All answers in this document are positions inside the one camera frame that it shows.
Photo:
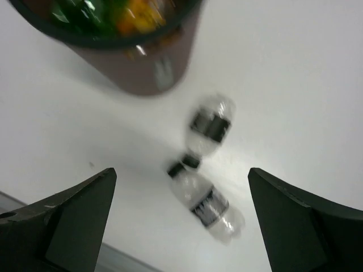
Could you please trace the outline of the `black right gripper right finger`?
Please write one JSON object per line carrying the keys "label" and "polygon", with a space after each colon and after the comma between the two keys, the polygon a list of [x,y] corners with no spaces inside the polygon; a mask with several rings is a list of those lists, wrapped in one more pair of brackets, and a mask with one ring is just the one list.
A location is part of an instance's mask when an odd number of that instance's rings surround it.
{"label": "black right gripper right finger", "polygon": [[251,168],[248,182],[272,271],[362,271],[362,211]]}

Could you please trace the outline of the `orange juice bottle front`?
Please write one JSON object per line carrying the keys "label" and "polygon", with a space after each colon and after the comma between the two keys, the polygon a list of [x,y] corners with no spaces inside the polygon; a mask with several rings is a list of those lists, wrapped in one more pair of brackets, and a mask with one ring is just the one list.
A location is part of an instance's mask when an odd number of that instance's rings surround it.
{"label": "orange juice bottle front", "polygon": [[124,1],[114,13],[116,29],[123,36],[155,31],[166,24],[164,1]]}

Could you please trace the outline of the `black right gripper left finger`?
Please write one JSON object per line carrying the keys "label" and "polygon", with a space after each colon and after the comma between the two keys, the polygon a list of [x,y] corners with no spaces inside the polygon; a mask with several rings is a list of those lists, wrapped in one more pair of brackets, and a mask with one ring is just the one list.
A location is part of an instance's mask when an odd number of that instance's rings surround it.
{"label": "black right gripper left finger", "polygon": [[1,214],[1,271],[94,271],[77,239],[103,240],[117,175],[107,168],[30,205]]}

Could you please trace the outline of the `green plastic bottle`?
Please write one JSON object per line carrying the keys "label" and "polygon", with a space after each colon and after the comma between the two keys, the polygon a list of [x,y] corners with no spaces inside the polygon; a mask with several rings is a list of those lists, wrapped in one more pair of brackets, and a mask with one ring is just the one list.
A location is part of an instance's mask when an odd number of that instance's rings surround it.
{"label": "green plastic bottle", "polygon": [[112,4],[113,1],[53,1],[50,18],[54,25],[78,35],[114,37]]}

